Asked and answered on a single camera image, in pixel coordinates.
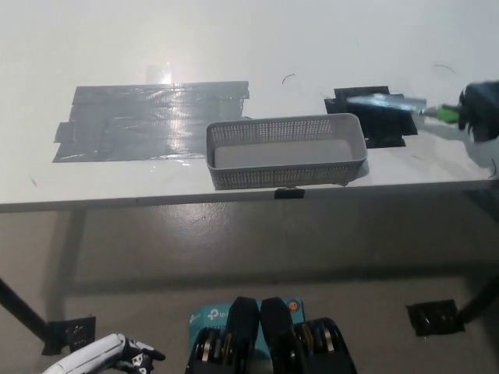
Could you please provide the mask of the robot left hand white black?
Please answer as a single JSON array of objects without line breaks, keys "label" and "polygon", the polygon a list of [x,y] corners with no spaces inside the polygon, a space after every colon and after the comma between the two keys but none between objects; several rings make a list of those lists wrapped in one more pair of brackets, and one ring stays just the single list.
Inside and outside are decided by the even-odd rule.
[{"label": "robot left hand white black", "polygon": [[154,362],[165,355],[148,344],[112,333],[74,351],[43,371],[43,374],[102,373],[115,369],[124,373],[152,373]]}]

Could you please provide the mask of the robot right hand white black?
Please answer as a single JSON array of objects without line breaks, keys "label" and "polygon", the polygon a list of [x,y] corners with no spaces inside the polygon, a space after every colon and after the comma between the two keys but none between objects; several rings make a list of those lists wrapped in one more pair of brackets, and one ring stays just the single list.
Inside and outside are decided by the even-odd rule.
[{"label": "robot right hand white black", "polygon": [[424,123],[440,138],[461,142],[469,158],[498,177],[498,81],[470,83],[460,93],[456,124]]}]

